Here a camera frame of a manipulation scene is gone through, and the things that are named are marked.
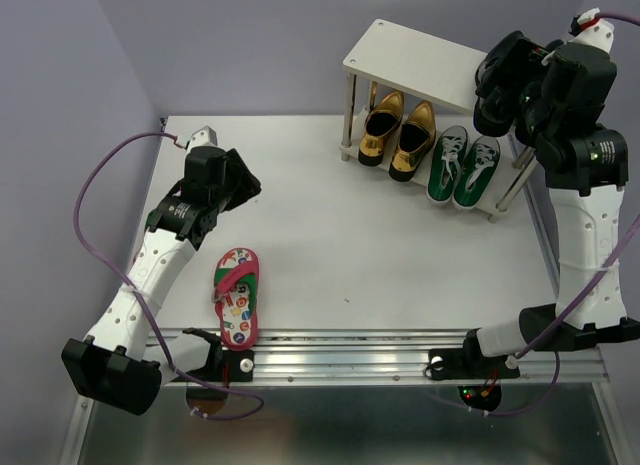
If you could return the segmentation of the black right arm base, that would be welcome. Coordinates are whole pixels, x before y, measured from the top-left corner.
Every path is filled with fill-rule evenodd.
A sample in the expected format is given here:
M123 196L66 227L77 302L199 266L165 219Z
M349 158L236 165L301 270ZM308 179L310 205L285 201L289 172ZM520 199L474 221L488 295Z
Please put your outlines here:
M506 365L506 355L486 357L481 353L478 330L469 331L458 348L432 348L423 375L434 381L517 379L518 367L510 369Z

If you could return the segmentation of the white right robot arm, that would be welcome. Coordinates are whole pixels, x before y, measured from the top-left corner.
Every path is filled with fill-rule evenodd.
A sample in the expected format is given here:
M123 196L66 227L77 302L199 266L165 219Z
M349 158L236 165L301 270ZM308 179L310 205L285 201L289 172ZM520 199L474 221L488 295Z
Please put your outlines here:
M482 134L513 131L544 171L558 233L559 291L550 305L469 332L463 369L482 375L496 357L578 351L639 337L620 292L618 232L628 180L624 137L599 123L617 75L607 51L578 41L541 46L503 38L476 72L473 122Z

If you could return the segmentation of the black loafer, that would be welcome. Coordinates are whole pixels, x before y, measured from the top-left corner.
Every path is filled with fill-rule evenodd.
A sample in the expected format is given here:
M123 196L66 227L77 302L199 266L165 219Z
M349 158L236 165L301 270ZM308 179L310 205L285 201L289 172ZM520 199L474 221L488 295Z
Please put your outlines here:
M478 97L474 106L474 128L482 135L502 137L515 120L516 110L510 103L503 103L499 95Z

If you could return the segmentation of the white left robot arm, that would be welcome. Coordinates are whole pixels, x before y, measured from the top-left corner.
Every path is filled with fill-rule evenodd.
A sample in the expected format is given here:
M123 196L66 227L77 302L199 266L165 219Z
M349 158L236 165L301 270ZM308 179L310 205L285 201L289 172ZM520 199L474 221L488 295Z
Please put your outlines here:
M121 285L85 337L68 340L61 352L80 395L141 415L161 388L177 378L207 387L220 399L231 395L230 380L251 379L260 266L247 247L230 250L216 265L211 300L218 332L187 328L170 341L159 338L155 346L149 346L148 338L160 335L156 317L218 216L260 191L259 180L236 150L206 139L187 150L183 177L149 213L128 272L87 241L81 243Z

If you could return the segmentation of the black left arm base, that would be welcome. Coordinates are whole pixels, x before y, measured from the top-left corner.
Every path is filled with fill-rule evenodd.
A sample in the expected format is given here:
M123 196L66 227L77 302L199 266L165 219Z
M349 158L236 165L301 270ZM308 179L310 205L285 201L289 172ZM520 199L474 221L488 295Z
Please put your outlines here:
M168 342L177 369L207 382L248 383L253 380L253 350L234 351L223 344L217 334L187 328Z

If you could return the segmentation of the green sneaker with laces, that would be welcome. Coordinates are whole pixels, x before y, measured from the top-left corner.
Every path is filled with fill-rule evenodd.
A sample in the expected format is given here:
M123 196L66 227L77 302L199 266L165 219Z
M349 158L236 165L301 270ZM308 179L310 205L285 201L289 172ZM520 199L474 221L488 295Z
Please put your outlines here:
M468 132L459 125L447 128L438 138L426 187L427 196L434 203L445 204L452 198L468 146Z

